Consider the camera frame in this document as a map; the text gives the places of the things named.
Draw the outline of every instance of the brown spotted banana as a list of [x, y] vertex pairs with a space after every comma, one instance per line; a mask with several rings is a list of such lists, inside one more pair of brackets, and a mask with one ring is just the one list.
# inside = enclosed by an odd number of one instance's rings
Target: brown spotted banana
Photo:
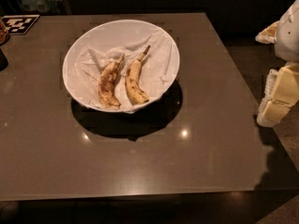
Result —
[[125, 89], [129, 99], [137, 105], [146, 103], [150, 98], [149, 96], [140, 89], [139, 77], [142, 67], [142, 60], [147, 55], [150, 46], [143, 51], [136, 59], [134, 59], [128, 66], [125, 75]]
[[121, 106], [120, 101], [115, 96], [114, 86], [123, 59], [124, 55], [122, 55], [116, 62], [109, 63], [100, 76], [98, 82], [99, 100], [106, 108], [114, 106], [119, 109]]

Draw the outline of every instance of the white bowl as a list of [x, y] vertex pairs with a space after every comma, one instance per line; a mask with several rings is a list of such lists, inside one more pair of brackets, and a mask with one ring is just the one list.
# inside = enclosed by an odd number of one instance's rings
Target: white bowl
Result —
[[156, 25], [144, 21], [121, 20], [99, 25], [82, 35], [69, 49], [64, 59], [63, 79], [67, 91], [81, 105], [99, 111], [114, 113], [134, 113], [136, 112], [136, 110], [159, 100], [174, 82], [179, 69], [178, 47], [173, 38], [166, 31], [164, 31], [164, 37], [165, 39], [169, 39], [172, 44], [169, 63], [164, 72], [164, 75], [168, 77], [168, 80], [167, 82], [165, 82], [164, 88], [161, 91], [157, 91], [156, 95], [154, 95], [153, 97], [151, 96], [149, 101], [143, 105], [134, 105], [133, 108], [127, 109], [105, 108], [94, 105], [91, 103], [89, 97], [87, 97], [88, 94], [86, 86], [78, 82], [76, 76], [71, 75], [72, 71], [75, 69], [75, 63], [77, 61], [78, 55], [83, 48], [90, 46], [106, 52], [110, 49], [118, 47], [121, 44], [134, 43], [136, 41], [139, 41], [150, 35], [152, 31], [157, 28], [158, 27]]

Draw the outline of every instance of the white object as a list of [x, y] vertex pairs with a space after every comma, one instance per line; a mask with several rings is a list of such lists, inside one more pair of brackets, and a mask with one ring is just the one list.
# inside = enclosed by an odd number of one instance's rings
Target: white object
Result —
[[21, 5], [24, 11], [37, 11], [36, 0], [21, 0]]
[[299, 0], [290, 6], [278, 23], [275, 53], [284, 61], [299, 63]]
[[47, 13], [50, 11], [48, 0], [36, 0], [36, 6], [40, 13]]
[[267, 77], [265, 97], [259, 107], [258, 124], [273, 127], [290, 112], [299, 100], [299, 0], [279, 21], [260, 32], [255, 39], [275, 46], [276, 55], [287, 63]]
[[[125, 70], [147, 45], [151, 48], [143, 63], [140, 86], [149, 95], [149, 102], [132, 105], [124, 88]], [[121, 108], [105, 108], [98, 100], [98, 78], [107, 62], [118, 59], [122, 53], [125, 53], [124, 67], [116, 86]], [[80, 37], [65, 56], [63, 78], [68, 92], [86, 107], [105, 112], [134, 113], [159, 100], [175, 80], [178, 69], [178, 47], [167, 32], [148, 22], [124, 20], [97, 26]]]

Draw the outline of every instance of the table surface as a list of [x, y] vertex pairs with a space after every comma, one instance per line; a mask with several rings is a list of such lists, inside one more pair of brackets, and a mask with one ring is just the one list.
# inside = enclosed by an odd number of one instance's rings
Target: table surface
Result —
[[[64, 87], [64, 56], [85, 32], [123, 19], [174, 38], [178, 78], [133, 115], [88, 110]], [[0, 200], [299, 187], [204, 13], [40, 17], [1, 49], [9, 66], [0, 72]]]

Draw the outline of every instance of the banana stem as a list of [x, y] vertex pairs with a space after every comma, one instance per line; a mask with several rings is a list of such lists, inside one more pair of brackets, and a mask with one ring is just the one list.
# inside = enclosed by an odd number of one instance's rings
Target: banana stem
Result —
[[148, 54], [150, 49], [150, 45], [147, 46], [147, 48], [138, 56], [138, 60], [141, 62], [143, 58]]

